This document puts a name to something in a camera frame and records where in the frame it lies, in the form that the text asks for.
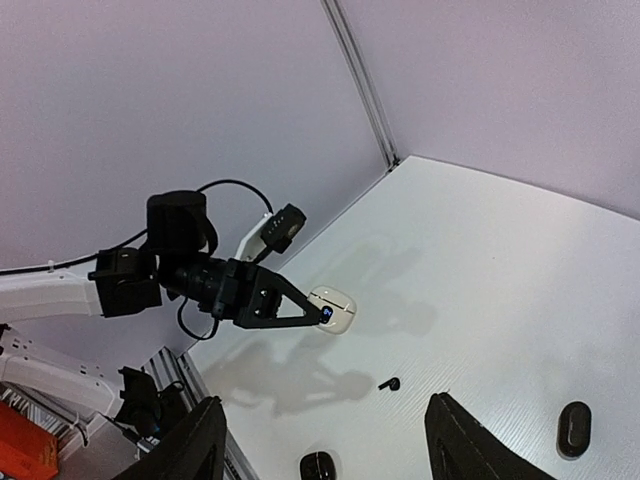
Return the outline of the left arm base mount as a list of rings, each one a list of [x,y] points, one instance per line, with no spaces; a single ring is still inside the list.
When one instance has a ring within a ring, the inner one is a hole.
[[[123,378],[122,405],[114,420],[132,427],[141,439],[161,441],[187,415],[182,381],[159,390],[153,377],[140,370],[123,367],[118,373]]]

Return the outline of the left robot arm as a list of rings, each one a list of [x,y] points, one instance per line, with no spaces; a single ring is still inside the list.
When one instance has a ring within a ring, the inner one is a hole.
[[[146,203],[146,240],[82,260],[1,274],[1,379],[114,416],[125,398],[96,368],[49,348],[32,347],[13,324],[57,316],[118,318],[192,301],[212,320],[245,330],[317,326],[321,308],[259,259],[215,257],[219,239],[203,190],[177,190]]]

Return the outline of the white earbud charging case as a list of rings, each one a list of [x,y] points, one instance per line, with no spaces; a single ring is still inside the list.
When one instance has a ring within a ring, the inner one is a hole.
[[[322,313],[322,321],[318,328],[329,334],[344,334],[357,312],[356,302],[333,287],[317,286],[311,290],[307,299]]]

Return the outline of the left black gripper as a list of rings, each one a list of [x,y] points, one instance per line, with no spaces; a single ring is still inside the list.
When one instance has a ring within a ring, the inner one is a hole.
[[[230,259],[222,271],[212,317],[249,330],[317,326],[322,313],[282,275]]]

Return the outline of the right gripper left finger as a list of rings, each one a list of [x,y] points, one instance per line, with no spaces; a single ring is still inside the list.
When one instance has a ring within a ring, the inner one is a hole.
[[[221,399],[206,397],[157,447],[115,479],[222,480],[226,435]]]

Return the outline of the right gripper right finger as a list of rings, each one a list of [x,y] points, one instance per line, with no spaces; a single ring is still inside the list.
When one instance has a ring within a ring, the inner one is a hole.
[[[447,393],[430,397],[424,417],[434,479],[549,479],[509,450]]]

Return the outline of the glossy black charging case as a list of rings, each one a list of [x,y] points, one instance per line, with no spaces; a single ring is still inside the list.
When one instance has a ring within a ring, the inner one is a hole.
[[[299,462],[301,480],[336,480],[337,471],[332,456],[326,451],[304,455]]]

